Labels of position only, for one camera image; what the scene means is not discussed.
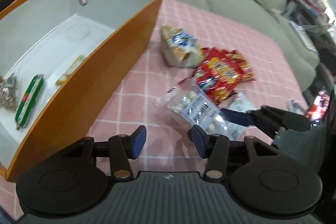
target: sausage in green wrapper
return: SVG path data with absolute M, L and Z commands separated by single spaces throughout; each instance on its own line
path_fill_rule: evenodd
M 15 121 L 17 130 L 28 125 L 29 118 L 36 106 L 36 102 L 41 94 L 43 85 L 43 75 L 34 76 L 33 80 L 30 82 L 26 93 L 21 100 L 19 108 L 16 111 Z

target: orange box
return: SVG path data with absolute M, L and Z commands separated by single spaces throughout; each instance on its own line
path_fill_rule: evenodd
M 84 137 L 147 48 L 162 0 L 16 0 L 0 13 L 0 75 L 20 100 L 34 75 L 45 89 L 26 129 L 0 108 L 0 174 L 20 174 Z M 80 55 L 85 61 L 61 86 Z

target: pink bed surface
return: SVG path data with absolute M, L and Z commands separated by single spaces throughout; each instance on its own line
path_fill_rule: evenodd
M 202 172 L 205 166 L 205 160 L 199 157 L 186 131 L 172 120 L 168 109 L 156 105 L 158 98 L 191 72 L 191 69 L 172 68 L 164 63 L 159 45 L 160 28 L 166 24 L 184 27 L 203 47 L 240 50 L 253 67 L 257 81 L 240 84 L 236 91 L 243 92 L 255 107 L 268 105 L 287 110 L 291 99 L 306 105 L 285 57 L 271 38 L 230 19 L 176 0 L 164 0 L 147 50 L 88 133 L 95 141 L 106 141 L 116 134 L 131 134 L 139 125 L 145 125 L 146 144 L 139 159 L 130 161 L 135 174 L 139 170 Z M 245 135 L 271 143 L 271 139 L 256 128 L 246 130 Z M 109 159 L 98 159 L 97 166 L 110 174 Z M 14 219 L 22 215 L 15 184 L 3 178 L 0 178 L 0 206 Z

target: plastic bag with white balls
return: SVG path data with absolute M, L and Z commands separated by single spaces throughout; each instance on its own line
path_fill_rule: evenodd
M 230 138 L 229 123 L 221 110 L 189 78 L 173 87 L 157 101 L 157 105 L 170 108 L 173 118 L 186 131 L 197 124 L 207 134 L 217 133 Z

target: shiny red package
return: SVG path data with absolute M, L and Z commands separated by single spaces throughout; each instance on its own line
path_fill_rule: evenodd
M 205 58 L 192 79 L 216 105 L 227 99 L 242 80 L 244 72 L 223 51 L 203 50 Z
M 226 56 L 234 60 L 236 64 L 244 72 L 243 78 L 242 78 L 243 82 L 255 81 L 253 69 L 251 65 L 248 63 L 248 61 L 246 60 L 244 55 L 242 55 L 238 50 L 234 50 L 234 51 L 229 52 Z

